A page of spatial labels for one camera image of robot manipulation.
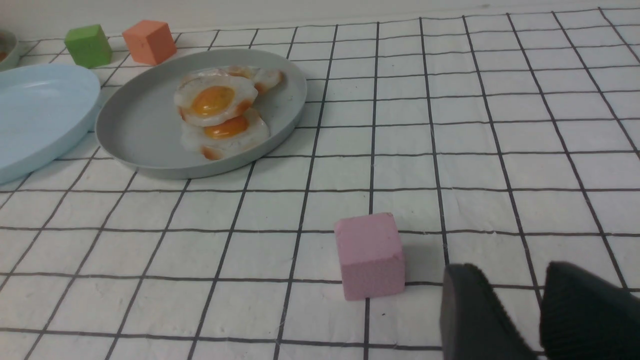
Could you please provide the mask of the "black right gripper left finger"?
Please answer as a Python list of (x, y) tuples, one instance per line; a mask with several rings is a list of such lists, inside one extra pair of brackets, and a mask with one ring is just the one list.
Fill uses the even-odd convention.
[(439, 331), (444, 360), (536, 360), (485, 274), (470, 263), (443, 274)]

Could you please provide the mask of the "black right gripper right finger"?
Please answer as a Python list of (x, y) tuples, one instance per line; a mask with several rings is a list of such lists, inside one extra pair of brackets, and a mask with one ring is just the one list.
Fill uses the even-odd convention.
[(640, 301), (575, 264), (553, 261), (546, 269), (539, 334), (549, 360), (637, 360)]

